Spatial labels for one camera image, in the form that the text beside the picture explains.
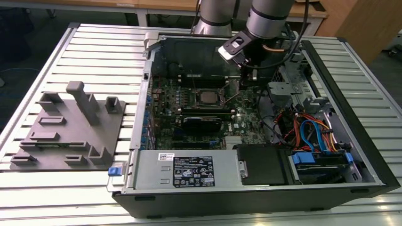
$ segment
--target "wooden desk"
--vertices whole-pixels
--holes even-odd
[[[143,27],[149,26],[149,14],[194,16],[196,3],[197,0],[0,0],[0,6],[7,7],[137,13],[139,26]],[[304,14],[305,4],[296,3],[288,21],[302,22]],[[310,6],[306,35],[316,34],[328,16],[326,12],[318,12]]]
[[[194,16],[197,0],[138,0],[138,8],[146,9],[147,14],[169,14],[169,15],[182,15]],[[296,3],[289,14],[288,21],[290,22],[304,22],[305,15],[305,4]],[[306,29],[306,35],[316,35],[320,25],[325,18],[328,18],[328,12],[320,12],[310,5],[309,8],[309,26]]]

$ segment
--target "warning label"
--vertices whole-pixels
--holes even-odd
[[[216,186],[213,157],[175,157],[173,181],[175,187]]]

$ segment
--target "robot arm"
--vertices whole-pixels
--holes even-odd
[[[220,48],[224,59],[240,67],[250,63],[245,50],[253,43],[273,40],[281,35],[296,0],[254,0],[246,29]]]

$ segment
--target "slotted metal table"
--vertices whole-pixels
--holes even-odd
[[[19,151],[42,108],[45,91],[66,93],[69,81],[83,81],[97,99],[118,96],[129,105],[119,133],[115,161],[129,158],[129,146],[149,31],[189,33],[187,29],[81,24],[67,29],[26,98],[0,135],[0,225],[389,225],[402,222],[402,189],[376,198],[354,200],[332,210],[244,214],[202,218],[135,219],[117,204],[111,192],[123,177],[107,172],[13,172]],[[348,43],[336,38],[306,37],[362,121],[370,137],[402,183],[402,110]],[[314,77],[318,90],[321,84]]]

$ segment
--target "blue drive bracket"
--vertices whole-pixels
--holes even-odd
[[[298,152],[292,156],[294,163],[316,163],[312,152]]]

